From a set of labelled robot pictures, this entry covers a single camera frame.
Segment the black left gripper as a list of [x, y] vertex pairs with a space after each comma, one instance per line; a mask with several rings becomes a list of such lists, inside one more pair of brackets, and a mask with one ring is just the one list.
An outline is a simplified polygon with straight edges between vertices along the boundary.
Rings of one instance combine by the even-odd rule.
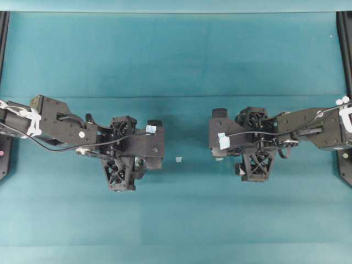
[[138, 133], [137, 120], [130, 116], [115, 117], [110, 126], [98, 126], [97, 142], [104, 145], [95, 149], [102, 155], [101, 163], [109, 190], [134, 191], [135, 157], [126, 154], [127, 136]]

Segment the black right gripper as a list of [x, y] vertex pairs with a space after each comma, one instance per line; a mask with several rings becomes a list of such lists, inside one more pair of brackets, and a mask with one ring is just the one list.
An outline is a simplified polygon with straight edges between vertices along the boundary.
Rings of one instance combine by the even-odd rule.
[[275, 120], [265, 108], [247, 107], [240, 111], [235, 122], [250, 131], [246, 135], [249, 142], [241, 147], [242, 161], [235, 165], [236, 175], [243, 182], [267, 181], [276, 157]]

